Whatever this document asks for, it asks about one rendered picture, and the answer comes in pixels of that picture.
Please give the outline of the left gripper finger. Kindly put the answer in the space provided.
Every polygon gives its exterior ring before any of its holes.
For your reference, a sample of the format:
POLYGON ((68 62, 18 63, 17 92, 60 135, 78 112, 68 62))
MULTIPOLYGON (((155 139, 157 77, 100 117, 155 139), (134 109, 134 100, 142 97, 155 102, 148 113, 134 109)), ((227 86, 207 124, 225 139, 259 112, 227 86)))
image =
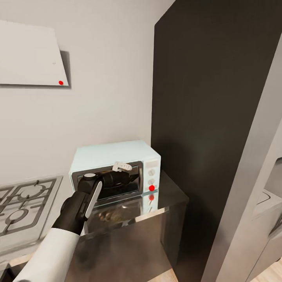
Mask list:
POLYGON ((139 174, 134 174, 129 176, 129 183, 135 181, 139 177, 139 174))

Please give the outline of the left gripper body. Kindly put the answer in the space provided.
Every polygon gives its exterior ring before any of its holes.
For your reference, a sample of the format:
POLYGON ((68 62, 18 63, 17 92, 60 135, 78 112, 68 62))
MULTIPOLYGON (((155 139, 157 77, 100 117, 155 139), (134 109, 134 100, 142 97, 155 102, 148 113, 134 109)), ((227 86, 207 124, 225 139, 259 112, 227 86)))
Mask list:
POLYGON ((130 174, 125 172, 124 170, 122 172, 115 172, 111 169, 110 172, 108 172, 112 177, 112 185, 122 183, 122 184, 128 184, 129 183, 129 176, 130 174))

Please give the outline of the microwave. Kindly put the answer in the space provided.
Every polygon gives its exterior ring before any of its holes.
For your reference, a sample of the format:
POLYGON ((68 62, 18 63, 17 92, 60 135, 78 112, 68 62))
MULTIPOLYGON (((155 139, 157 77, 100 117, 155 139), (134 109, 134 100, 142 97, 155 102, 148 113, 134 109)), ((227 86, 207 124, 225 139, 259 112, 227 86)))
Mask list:
POLYGON ((73 164, 69 172, 73 192, 78 191, 79 178, 85 174, 108 173, 116 161, 132 166, 131 171, 125 170, 125 172, 130 175, 139 174, 139 177, 126 185, 118 183, 102 189, 94 206, 142 195, 143 192, 159 188, 161 156, 151 144, 147 144, 143 139, 135 139, 78 147, 74 152, 73 164))

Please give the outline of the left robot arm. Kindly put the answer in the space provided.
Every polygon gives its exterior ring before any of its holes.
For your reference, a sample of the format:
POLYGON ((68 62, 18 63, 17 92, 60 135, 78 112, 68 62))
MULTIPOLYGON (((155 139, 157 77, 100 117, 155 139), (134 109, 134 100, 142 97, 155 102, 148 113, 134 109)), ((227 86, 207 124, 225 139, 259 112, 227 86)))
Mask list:
POLYGON ((139 174, 127 163, 116 161, 108 173, 85 174, 78 191, 65 200, 60 216, 40 243, 38 250, 13 282, 64 282, 84 222, 88 220, 102 189, 135 181, 139 174))

